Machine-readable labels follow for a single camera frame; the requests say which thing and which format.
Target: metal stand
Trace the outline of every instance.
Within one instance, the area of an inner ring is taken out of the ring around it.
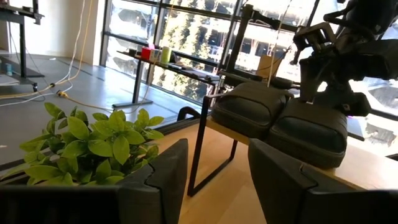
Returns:
[[[134,84],[134,92],[132,95],[132,102],[131,103],[118,103],[118,104],[112,105],[112,107],[113,108],[123,108],[123,107],[128,107],[128,106],[138,106],[138,105],[146,105],[146,104],[153,103],[153,101],[151,101],[151,100],[138,101],[139,89],[141,87],[141,79],[142,79],[141,61],[138,60],[137,76],[136,76],[136,82]]]
[[[191,196],[191,197],[194,196],[195,194],[197,194],[208,182],[210,182],[221,170],[223,170],[235,157],[236,146],[238,145],[237,140],[233,141],[232,150],[231,150],[231,154],[230,154],[229,158],[195,187],[195,179],[197,177],[201,147],[202,147],[202,143],[203,143],[203,137],[205,135],[208,110],[210,107],[211,100],[213,98],[217,98],[220,96],[221,95],[205,96],[205,98],[203,100],[203,106],[201,108],[201,117],[200,117],[199,130],[198,130],[198,138],[197,138],[197,143],[195,146],[195,153],[193,155],[191,176],[189,178],[189,183],[188,183],[188,196]]]

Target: green plant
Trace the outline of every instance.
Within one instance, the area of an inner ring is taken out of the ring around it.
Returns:
[[[109,117],[93,114],[95,123],[89,124],[87,115],[75,107],[69,116],[52,103],[45,103],[52,116],[42,135],[20,145],[27,154],[25,164],[10,170],[3,178],[25,171],[28,184],[45,185],[108,185],[140,169],[159,153],[156,144],[163,134],[153,130],[163,118],[149,118],[141,109],[136,122],[126,121],[123,111]],[[50,149],[54,155],[45,156]]]

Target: leaf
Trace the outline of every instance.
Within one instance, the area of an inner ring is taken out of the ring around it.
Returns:
[[[11,176],[11,175],[14,175],[14,174],[17,174],[17,173],[19,173],[19,172],[22,172],[23,170],[26,170],[27,168],[29,168],[30,167],[30,165],[29,164],[21,164],[21,165],[18,165],[18,166],[16,166],[16,167],[14,167],[14,168],[12,168],[11,170],[9,170],[6,174],[4,174],[2,177],[1,177],[1,179],[4,179],[4,178],[6,178],[6,177],[9,177],[9,176]]]
[[[142,135],[135,130],[127,132],[125,137],[127,141],[129,141],[129,144],[142,144],[145,142],[144,137],[142,137]]]
[[[70,171],[71,174],[76,174],[79,171],[79,165],[77,163],[77,158],[68,159],[68,164],[69,164],[70,168],[72,168]]]
[[[106,179],[101,181],[100,184],[101,185],[114,185],[117,182],[119,182],[120,180],[123,180],[123,177],[121,177],[121,176],[111,176],[111,177],[107,177]]]
[[[97,185],[97,181],[91,181],[90,183],[86,184],[85,186],[93,186],[93,185]]]
[[[151,126],[159,125],[163,122],[163,120],[164,120],[164,118],[161,116],[154,116],[153,118],[151,118],[149,120],[148,126],[151,127]]]
[[[120,176],[120,177],[124,177],[124,174],[123,174],[122,172],[120,172],[120,171],[112,170],[111,176]]]
[[[93,131],[88,136],[88,140],[105,140],[106,138],[108,138],[108,137],[106,137],[105,135],[101,134],[99,131]]]
[[[29,180],[27,181],[26,185],[35,185],[39,182],[39,180],[36,180],[32,177],[29,178]]]
[[[96,121],[107,121],[109,118],[103,113],[93,113],[93,117]]]
[[[134,150],[131,154],[133,156],[140,156],[140,155],[147,154],[147,151],[145,149],[141,148],[141,147],[138,147],[138,149]]]
[[[63,111],[61,111],[61,112],[57,115],[56,120],[59,121],[59,120],[61,120],[62,118],[66,118],[65,113],[64,113]]]
[[[57,160],[58,168],[64,173],[76,174],[78,171],[77,159],[60,158]]]
[[[34,139],[30,140],[30,141],[27,141],[26,143],[47,140],[47,139],[51,138],[52,136],[53,136],[52,134],[44,134],[44,135],[39,136],[37,138],[34,138]]]
[[[91,176],[93,175],[92,171],[81,171],[79,174],[79,180],[81,183],[88,183],[91,180]]]
[[[124,164],[130,156],[129,142],[123,136],[119,136],[113,142],[114,158],[120,163]]]
[[[77,110],[77,106],[75,106],[72,110],[72,112],[70,112],[70,116],[75,116],[76,115],[76,110]]]
[[[65,175],[54,177],[54,178],[44,182],[43,184],[44,185],[73,186],[72,175],[70,175],[70,173],[66,173]]]
[[[77,140],[77,138],[69,131],[65,132],[65,133],[62,133],[61,136],[62,136],[63,141],[66,144],[69,144],[69,143]]]
[[[147,154],[145,155],[145,157],[147,159],[149,158],[154,158],[159,154],[159,147],[157,146],[152,146],[148,151]]]
[[[89,141],[88,149],[97,156],[113,157],[112,147],[102,140]]]
[[[53,166],[32,166],[25,170],[25,173],[29,177],[33,177],[36,180],[50,180],[54,177],[62,175],[62,171]]]
[[[65,173],[71,170],[67,158],[60,158],[59,160],[57,160],[57,166],[58,169]]]
[[[143,159],[141,162],[137,163],[133,168],[132,172],[139,170],[141,167],[145,166],[148,164],[148,161],[146,159]]]
[[[109,121],[97,121],[94,125],[97,131],[103,134],[104,136],[106,137],[113,136],[113,130],[110,126]]]
[[[50,150],[53,153],[57,153],[58,150],[63,149],[65,147],[65,143],[62,142],[60,138],[52,137],[47,140],[48,145],[50,146]]]
[[[115,113],[118,114],[118,116],[119,116],[123,121],[126,121],[126,114],[124,113],[123,110],[116,111]]]
[[[26,155],[24,156],[24,161],[25,161],[26,163],[34,162],[34,161],[37,160],[37,155],[38,155],[38,152],[37,152],[37,151],[30,152],[30,153],[28,153],[28,154],[26,154]]]
[[[47,130],[50,134],[54,134],[54,133],[55,133],[55,119],[51,119],[51,120],[47,123],[46,130]]]
[[[161,132],[158,132],[156,130],[150,130],[149,132],[147,132],[147,134],[148,134],[147,138],[153,140],[161,139],[164,137],[164,135]]]
[[[109,126],[116,132],[124,131],[124,121],[117,112],[113,112],[109,117]]]
[[[55,106],[53,103],[44,103],[45,109],[47,110],[47,112],[53,116],[54,118],[58,117],[58,114],[62,112],[62,110],[60,108],[58,108],[57,106]]]
[[[109,158],[109,163],[111,164],[112,170],[120,170],[121,165],[115,158]]]
[[[61,130],[62,128],[65,128],[68,126],[68,120],[64,119],[63,121],[61,121],[60,125],[58,126],[58,130]]]
[[[88,121],[87,115],[84,111],[76,111],[75,117],[79,118],[83,122]]]
[[[87,152],[87,143],[84,141],[73,141],[63,150],[62,157],[73,159]]]
[[[88,139],[88,128],[86,124],[75,117],[69,117],[68,118],[68,125],[69,125],[69,131],[78,139],[81,140],[86,140]]]
[[[148,126],[148,123],[149,123],[149,113],[148,113],[148,111],[146,111],[145,109],[139,110],[138,120],[144,126]]]
[[[97,170],[95,172],[95,179],[97,181],[104,180],[105,178],[111,175],[111,172],[112,172],[111,164],[109,163],[108,160],[105,160],[97,167]]]
[[[45,141],[35,141],[35,142],[26,142],[21,144],[19,147],[25,152],[33,152],[39,151],[42,149]]]
[[[125,121],[124,125],[126,128],[124,128],[124,130],[131,130],[134,128],[134,123],[131,121]]]
[[[70,173],[66,173],[65,176],[63,176],[63,183],[67,186],[73,186],[72,175],[70,175]]]

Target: metal rod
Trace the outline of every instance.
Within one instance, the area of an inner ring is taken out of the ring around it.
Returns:
[[[27,78],[26,75],[26,51],[25,51],[25,25],[19,24],[19,45],[20,52],[19,55],[21,57],[21,77]]]
[[[208,114],[208,110],[209,110],[209,106],[210,106],[210,101],[211,101],[211,98],[205,96],[205,98],[203,99],[203,106],[201,107],[201,117],[200,117],[200,122],[199,122],[197,143],[195,146],[195,152],[193,154],[191,175],[190,175],[189,183],[188,183],[188,195],[189,196],[194,195],[195,179],[197,177],[201,147],[203,144],[203,138],[205,136],[207,114]]]

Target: black table leg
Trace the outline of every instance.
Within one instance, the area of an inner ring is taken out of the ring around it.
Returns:
[[[200,123],[199,123],[197,143],[195,146],[195,152],[193,155],[193,162],[192,162],[192,168],[191,168],[191,175],[190,175],[189,183],[188,183],[188,196],[191,196],[191,197],[194,196],[195,194],[197,194],[208,182],[210,182],[221,170],[223,170],[234,159],[235,152],[236,152],[236,146],[238,145],[238,141],[234,140],[233,145],[232,145],[231,155],[229,156],[229,158],[195,187],[195,180],[196,180],[197,172],[198,172],[201,147],[202,147],[203,138],[205,135],[207,114],[208,114],[211,100],[212,100],[212,98],[205,96],[205,99],[203,100],[203,106],[201,109],[201,118],[200,118]]]
[[[153,103],[153,101],[146,100],[146,99],[139,101],[139,90],[141,88],[141,79],[142,79],[141,61],[138,60],[137,76],[136,76],[136,82],[134,84],[134,92],[132,94],[132,102],[131,103],[118,103],[118,104],[112,105],[112,107],[113,108],[123,108],[123,107],[128,107],[128,106],[138,106],[138,105],[145,105],[145,104]]]
[[[26,51],[25,51],[25,25],[19,24],[19,45],[20,45],[20,52],[19,55],[21,56],[21,77],[27,78],[26,75]]]

